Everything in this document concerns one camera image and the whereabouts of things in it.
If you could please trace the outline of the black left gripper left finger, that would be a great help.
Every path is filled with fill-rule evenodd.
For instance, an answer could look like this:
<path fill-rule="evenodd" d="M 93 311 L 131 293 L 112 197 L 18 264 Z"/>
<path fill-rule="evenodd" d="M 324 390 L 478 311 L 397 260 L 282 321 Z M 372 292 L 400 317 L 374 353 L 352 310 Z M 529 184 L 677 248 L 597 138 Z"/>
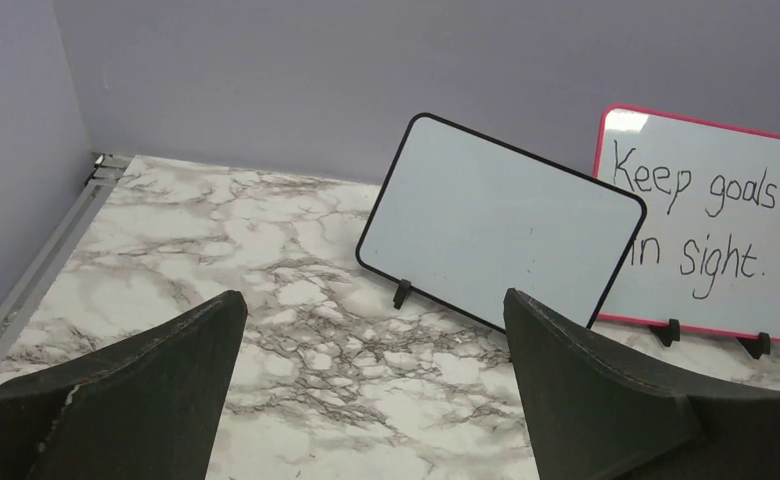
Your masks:
<path fill-rule="evenodd" d="M 248 317 L 225 291 L 0 384 L 0 479 L 202 479 Z"/>

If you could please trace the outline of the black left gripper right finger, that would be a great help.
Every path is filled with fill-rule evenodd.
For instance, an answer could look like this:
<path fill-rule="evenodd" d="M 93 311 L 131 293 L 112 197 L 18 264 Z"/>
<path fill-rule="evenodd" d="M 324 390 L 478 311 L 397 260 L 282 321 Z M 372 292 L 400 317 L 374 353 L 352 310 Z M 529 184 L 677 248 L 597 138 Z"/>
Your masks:
<path fill-rule="evenodd" d="M 503 301 L 543 479 L 780 479 L 780 391 L 660 361 L 526 293 Z"/>

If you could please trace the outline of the small black-framed whiteboard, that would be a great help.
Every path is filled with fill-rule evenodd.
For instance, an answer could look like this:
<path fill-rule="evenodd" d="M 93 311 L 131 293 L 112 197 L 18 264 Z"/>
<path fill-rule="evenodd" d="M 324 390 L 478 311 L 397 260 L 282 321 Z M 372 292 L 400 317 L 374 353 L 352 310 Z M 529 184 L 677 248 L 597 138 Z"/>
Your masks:
<path fill-rule="evenodd" d="M 406 127 L 355 257 L 495 329 L 512 288 L 588 326 L 646 215 L 633 193 L 423 112 Z"/>

